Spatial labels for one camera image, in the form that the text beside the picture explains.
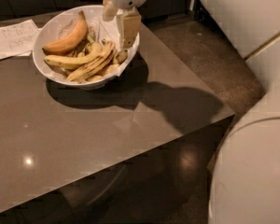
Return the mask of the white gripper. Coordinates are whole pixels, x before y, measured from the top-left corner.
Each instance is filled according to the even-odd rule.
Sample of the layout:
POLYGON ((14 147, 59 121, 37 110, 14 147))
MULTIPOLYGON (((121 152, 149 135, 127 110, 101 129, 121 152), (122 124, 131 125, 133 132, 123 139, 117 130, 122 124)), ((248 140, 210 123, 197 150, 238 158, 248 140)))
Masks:
POLYGON ((142 6, 147 0, 103 0, 104 21, 112 21, 119 8, 124 9, 117 16, 119 43, 123 49, 133 46, 139 33, 142 17, 136 7, 142 6))

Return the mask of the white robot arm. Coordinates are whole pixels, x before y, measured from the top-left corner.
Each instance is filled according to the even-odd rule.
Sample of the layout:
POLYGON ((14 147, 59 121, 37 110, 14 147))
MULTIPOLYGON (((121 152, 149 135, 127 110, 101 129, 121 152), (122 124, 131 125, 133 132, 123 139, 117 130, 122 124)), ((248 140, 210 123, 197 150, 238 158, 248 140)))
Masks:
POLYGON ((200 0, 265 90, 219 148, 207 224, 280 224, 280 0, 200 0))

